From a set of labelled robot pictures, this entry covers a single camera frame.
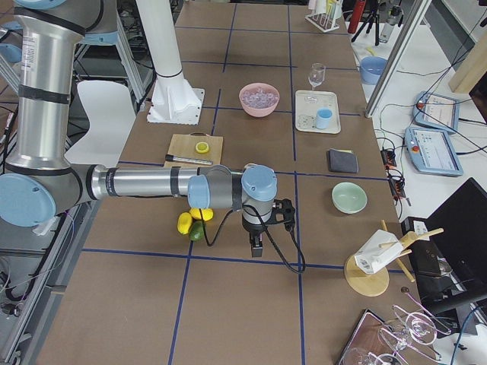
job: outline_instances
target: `red object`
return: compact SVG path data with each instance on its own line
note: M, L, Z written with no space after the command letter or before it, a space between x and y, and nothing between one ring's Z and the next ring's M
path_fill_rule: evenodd
M357 0L353 8L352 19L350 20L349 33L353 34L357 31L358 23L362 19L362 14L364 14L366 0Z

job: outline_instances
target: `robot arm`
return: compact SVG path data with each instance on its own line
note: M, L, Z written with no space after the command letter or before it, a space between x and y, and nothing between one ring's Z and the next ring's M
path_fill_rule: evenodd
M108 196L187 196L193 208L241 210L253 256L262 254L265 225L294 228L294 209L289 200L275 200L277 179L268 167L230 171L223 166L134 170L71 165L64 153L75 46L87 30L110 32L106 23L114 16L107 13L116 15L115 0L15 1L21 5L15 14L24 32L19 125L7 173L0 176L0 217L31 227ZM138 0L145 9L148 1ZM168 21L173 33L172 18ZM179 53L176 58L163 63L180 67ZM181 72L174 77L182 77Z

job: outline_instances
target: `brown tabletop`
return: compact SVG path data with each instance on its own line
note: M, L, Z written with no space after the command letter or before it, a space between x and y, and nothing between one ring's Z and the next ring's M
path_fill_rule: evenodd
M139 113L121 167L164 162L172 134L224 137L221 162L231 168L261 163L278 177L278 198L296 207L298 242L308 263L291 273L264 239L251 258L239 213L215 246L178 234L185 199L112 198L101 205L37 364L320 364L332 365L362 311L385 319L391 306L415 308L400 293L415 285L398 272L380 297L367 298L346 283L343 264L384 219L399 235L396 212L344 25L329 34L305 21L303 6L185 2L177 37L185 77L205 88L197 126L149 124ZM327 65L318 90L338 95L338 135L298 132L293 95L308 89L313 62ZM270 116L254 119L237 95L266 82L281 99ZM358 174L327 169L328 148L352 149ZM331 189L352 181L368 195L353 215L333 207ZM215 212L209 236L223 218ZM298 256L283 227L271 234L289 262Z

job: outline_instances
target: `wooden stand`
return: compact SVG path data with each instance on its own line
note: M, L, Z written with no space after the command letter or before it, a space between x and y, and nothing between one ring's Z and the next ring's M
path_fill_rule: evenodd
M355 264L353 255L345 263L345 279L353 290L366 297L377 297L389 286L389 272L386 268L382 268L373 275L365 274Z
M382 229L387 231L387 226L385 221L381 221ZM401 270L403 270L404 275L411 281L414 282L415 279L399 259L400 256L408 255L411 250L407 249L416 240L421 240L426 237L433 236L435 234L443 232L443 228L438 228L437 230L432 230L431 232L426 232L418 235L414 232L408 232L405 234L399 242L403 245L404 251L395 259L396 263L399 265ZM377 297L386 291L389 286L389 272L387 268L382 268L375 274L365 274L355 263L355 258L351 255L345 262L344 267L345 279L357 293L365 295L366 297Z

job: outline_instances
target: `yellow bottle cap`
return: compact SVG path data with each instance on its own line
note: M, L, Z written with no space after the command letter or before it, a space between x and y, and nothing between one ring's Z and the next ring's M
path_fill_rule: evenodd
M195 146L195 150L199 154L206 154L207 152L210 151L210 146L206 142L198 142Z

